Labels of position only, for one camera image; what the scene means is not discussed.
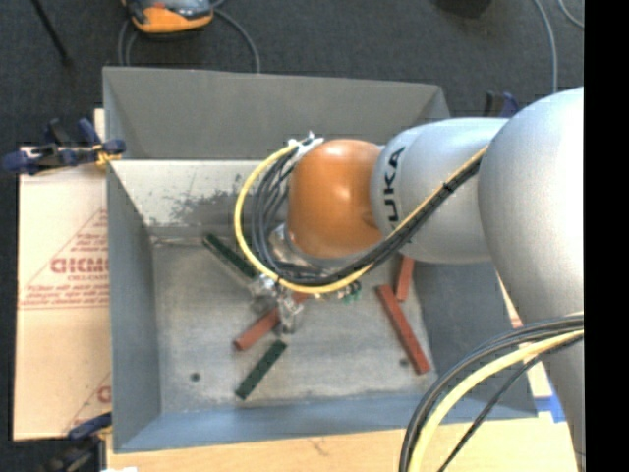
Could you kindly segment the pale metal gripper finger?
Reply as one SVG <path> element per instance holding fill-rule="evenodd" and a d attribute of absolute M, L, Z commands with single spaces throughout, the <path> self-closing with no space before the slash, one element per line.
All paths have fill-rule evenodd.
<path fill-rule="evenodd" d="M 266 313 L 275 306 L 275 284 L 268 276 L 256 276 L 248 284 L 248 289 L 253 299 L 251 308 L 256 314 Z"/>
<path fill-rule="evenodd" d="M 278 316 L 281 331 L 283 333 L 294 333 L 300 325 L 301 304 L 295 294 L 283 293 L 278 297 Z"/>

